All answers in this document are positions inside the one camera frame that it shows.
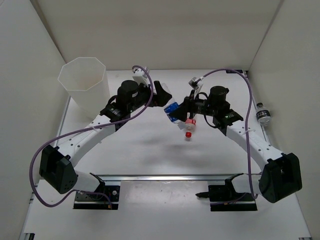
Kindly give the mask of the clear bottle blue label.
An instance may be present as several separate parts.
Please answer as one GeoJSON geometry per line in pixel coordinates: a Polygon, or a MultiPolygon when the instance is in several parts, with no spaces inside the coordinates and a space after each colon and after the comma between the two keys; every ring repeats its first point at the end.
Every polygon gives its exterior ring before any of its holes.
{"type": "Polygon", "coordinates": [[[176,110],[179,107],[179,104],[176,102],[175,98],[173,97],[172,93],[170,92],[168,86],[165,83],[161,83],[162,88],[164,89],[164,91],[168,94],[171,95],[171,98],[168,100],[168,102],[165,104],[165,106],[163,107],[163,111],[165,112],[165,114],[167,115],[168,119],[170,120],[170,122],[172,124],[177,125],[177,127],[180,130],[184,129],[184,123],[175,118],[175,117],[171,117],[169,116],[170,113],[172,113],[174,110],[176,110]]]}

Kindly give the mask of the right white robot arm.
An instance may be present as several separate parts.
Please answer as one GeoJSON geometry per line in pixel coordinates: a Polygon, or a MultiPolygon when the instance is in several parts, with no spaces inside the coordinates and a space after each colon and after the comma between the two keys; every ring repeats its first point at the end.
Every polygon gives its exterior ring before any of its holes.
{"type": "Polygon", "coordinates": [[[201,84],[191,80],[190,95],[181,104],[173,103],[165,109],[173,120],[186,125],[194,115],[212,117],[213,127],[237,143],[246,151],[249,160],[254,160],[261,174],[240,173],[227,178],[224,193],[230,200],[242,194],[261,195],[268,202],[276,203],[302,189],[300,162],[294,153],[285,154],[259,137],[248,127],[244,119],[231,109],[226,96],[229,89],[213,86],[206,99],[199,98],[201,84]]]}

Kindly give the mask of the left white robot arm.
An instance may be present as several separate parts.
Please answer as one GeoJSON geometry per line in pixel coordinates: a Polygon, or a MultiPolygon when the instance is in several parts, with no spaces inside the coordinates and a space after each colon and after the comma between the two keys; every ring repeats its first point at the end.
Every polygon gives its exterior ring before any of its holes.
{"type": "Polygon", "coordinates": [[[75,134],[53,147],[46,146],[41,153],[39,174],[60,194],[72,189],[86,191],[93,200],[105,194],[102,180],[92,173],[75,171],[80,159],[104,138],[117,132],[142,106],[164,107],[172,95],[158,80],[153,85],[125,80],[104,109],[87,126],[88,131],[75,134]]]}

